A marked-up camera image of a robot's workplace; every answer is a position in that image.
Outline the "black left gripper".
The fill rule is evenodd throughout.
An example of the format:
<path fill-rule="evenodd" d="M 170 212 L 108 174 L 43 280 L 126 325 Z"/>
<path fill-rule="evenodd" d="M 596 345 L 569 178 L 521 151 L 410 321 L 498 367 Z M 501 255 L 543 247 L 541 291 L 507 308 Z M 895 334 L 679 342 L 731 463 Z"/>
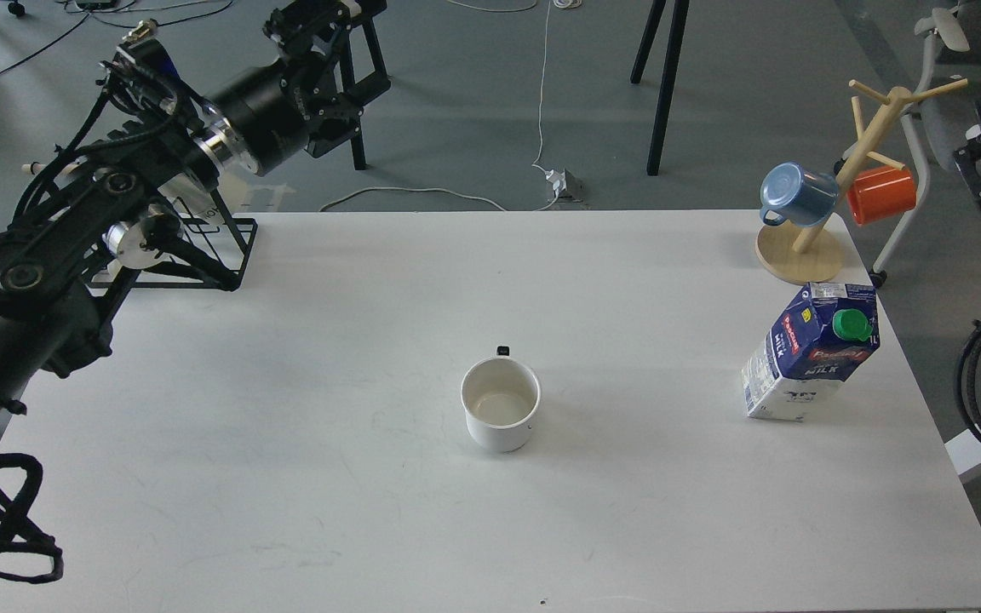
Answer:
<path fill-rule="evenodd" d="M 384 69 L 373 19 L 386 8 L 385 1 L 293 1 L 270 12 L 262 32 L 287 59 L 246 70 L 205 96 L 250 172 L 264 177 L 298 152 L 319 158 L 350 143 L 359 108 L 338 89 L 337 63 L 323 55 L 350 58 L 350 32 L 362 28 L 371 66 Z"/>

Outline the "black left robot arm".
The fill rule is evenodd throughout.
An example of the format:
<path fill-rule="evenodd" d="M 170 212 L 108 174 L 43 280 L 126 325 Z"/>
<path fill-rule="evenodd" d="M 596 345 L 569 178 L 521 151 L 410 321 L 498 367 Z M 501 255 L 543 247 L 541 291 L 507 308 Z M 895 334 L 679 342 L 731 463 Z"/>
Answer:
<path fill-rule="evenodd" d="M 23 415 L 39 371 L 68 377 L 112 353 L 112 321 L 141 272 L 163 286 L 234 291 L 244 268 L 190 237 L 222 224 L 250 258 L 257 222 L 219 191 L 240 164 L 267 175 L 298 152 L 350 143 L 364 169 L 364 109 L 390 82 L 374 19 L 385 1 L 293 1 L 262 25 L 278 57 L 210 95 L 180 78 L 153 20 L 124 36 L 94 107 L 23 191 L 0 232 L 0 416 Z M 0 579 L 58 581 L 63 553 L 30 517 L 35 457 L 0 454 Z"/>

